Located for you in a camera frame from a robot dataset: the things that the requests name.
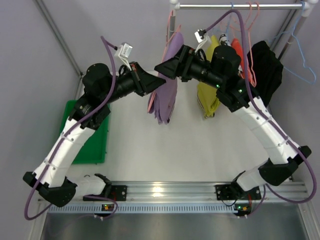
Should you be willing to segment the purple trousers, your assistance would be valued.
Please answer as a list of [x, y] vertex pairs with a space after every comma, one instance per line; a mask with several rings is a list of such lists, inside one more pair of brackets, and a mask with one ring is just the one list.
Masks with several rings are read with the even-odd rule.
[[[162, 61], [165, 62], [172, 58], [184, 44], [184, 38], [181, 32], [176, 32], [167, 45]], [[165, 80], [165, 84], [158, 87], [150, 94], [147, 112], [154, 114], [158, 124], [168, 124], [173, 113], [176, 96], [178, 91], [178, 80], [170, 79], [162, 74], [158, 77]]]

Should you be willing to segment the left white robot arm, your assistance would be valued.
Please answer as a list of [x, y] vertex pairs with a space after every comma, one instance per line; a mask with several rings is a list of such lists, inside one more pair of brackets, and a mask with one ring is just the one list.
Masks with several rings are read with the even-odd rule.
[[165, 83], [165, 80], [144, 71], [137, 62], [130, 68], [122, 66], [123, 73], [113, 77], [104, 63], [91, 65], [82, 82], [84, 94], [75, 102], [64, 128], [45, 160], [34, 171], [26, 172], [23, 180], [39, 195], [56, 207], [67, 205], [73, 198], [107, 197], [111, 181], [95, 173], [71, 181], [66, 174], [81, 148], [99, 129], [111, 113], [108, 104], [100, 107], [108, 94], [112, 103], [131, 93], [143, 97]]

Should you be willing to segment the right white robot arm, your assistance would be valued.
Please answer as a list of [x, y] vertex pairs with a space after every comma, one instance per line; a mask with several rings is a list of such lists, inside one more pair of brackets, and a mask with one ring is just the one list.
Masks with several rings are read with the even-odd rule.
[[298, 145], [283, 132], [255, 88], [238, 75], [240, 63], [241, 57], [227, 45], [216, 47], [211, 61], [183, 45], [173, 57], [154, 68], [170, 79], [195, 79], [216, 88], [219, 101], [245, 123], [266, 150], [265, 163], [241, 172], [230, 183], [229, 190], [237, 199], [264, 184], [281, 185], [312, 153], [308, 146]]

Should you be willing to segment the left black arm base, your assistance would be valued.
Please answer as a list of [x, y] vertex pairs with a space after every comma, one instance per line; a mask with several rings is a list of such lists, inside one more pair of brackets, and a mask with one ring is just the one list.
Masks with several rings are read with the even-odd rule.
[[108, 184], [98, 195], [90, 194], [82, 198], [83, 201], [97, 201], [95, 197], [108, 198], [114, 201], [125, 202], [127, 199], [127, 185], [112, 185]]

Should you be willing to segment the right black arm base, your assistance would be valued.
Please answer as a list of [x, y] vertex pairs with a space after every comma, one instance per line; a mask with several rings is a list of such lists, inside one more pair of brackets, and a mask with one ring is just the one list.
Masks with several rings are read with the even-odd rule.
[[262, 199], [259, 187], [243, 190], [237, 183], [217, 184], [215, 191], [218, 201], [249, 200], [249, 197], [251, 200]]

